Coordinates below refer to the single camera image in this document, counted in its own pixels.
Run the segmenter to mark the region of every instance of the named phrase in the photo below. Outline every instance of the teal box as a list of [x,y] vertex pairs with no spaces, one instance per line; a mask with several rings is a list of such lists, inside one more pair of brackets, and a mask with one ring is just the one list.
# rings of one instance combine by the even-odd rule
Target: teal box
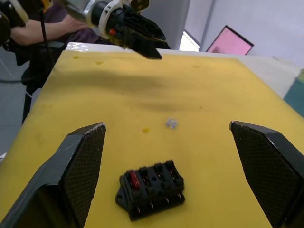
[[304,81],[296,78],[284,100],[304,117]]

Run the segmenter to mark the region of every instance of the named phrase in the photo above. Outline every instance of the black fuse holder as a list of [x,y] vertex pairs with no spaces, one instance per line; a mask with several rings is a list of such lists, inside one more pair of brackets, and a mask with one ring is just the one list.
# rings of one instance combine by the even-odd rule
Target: black fuse holder
[[115,202],[129,213],[131,221],[185,201],[182,194],[184,179],[172,160],[127,171],[120,176],[119,182]]

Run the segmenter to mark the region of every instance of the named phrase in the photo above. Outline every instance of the yellow table surface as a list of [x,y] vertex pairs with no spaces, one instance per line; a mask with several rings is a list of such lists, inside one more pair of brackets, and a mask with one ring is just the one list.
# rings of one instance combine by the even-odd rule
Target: yellow table surface
[[[278,130],[304,152],[304,119],[235,59],[65,51],[0,166],[0,220],[68,133],[105,122],[86,228],[270,228],[231,120]],[[169,159],[184,177],[185,203],[131,222],[115,204],[119,176]]]

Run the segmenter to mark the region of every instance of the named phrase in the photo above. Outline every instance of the gray floor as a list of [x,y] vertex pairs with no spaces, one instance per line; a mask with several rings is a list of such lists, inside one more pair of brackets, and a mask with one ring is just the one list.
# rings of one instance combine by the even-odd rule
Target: gray floor
[[[27,64],[16,65],[15,55],[0,49],[0,59],[16,77],[20,78]],[[0,63],[0,78],[13,80]],[[25,86],[22,84],[0,84],[0,156],[6,153],[21,127]]]

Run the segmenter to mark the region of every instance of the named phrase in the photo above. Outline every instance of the person's arm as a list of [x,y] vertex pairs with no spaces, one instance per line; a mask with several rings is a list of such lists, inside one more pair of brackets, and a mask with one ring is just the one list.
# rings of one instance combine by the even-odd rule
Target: person's arm
[[[45,23],[47,40],[57,39],[67,33],[76,32],[87,28],[86,24],[67,15],[62,22]],[[43,41],[41,23],[35,20],[29,20],[25,27],[15,27],[10,36],[20,45],[31,45]]]

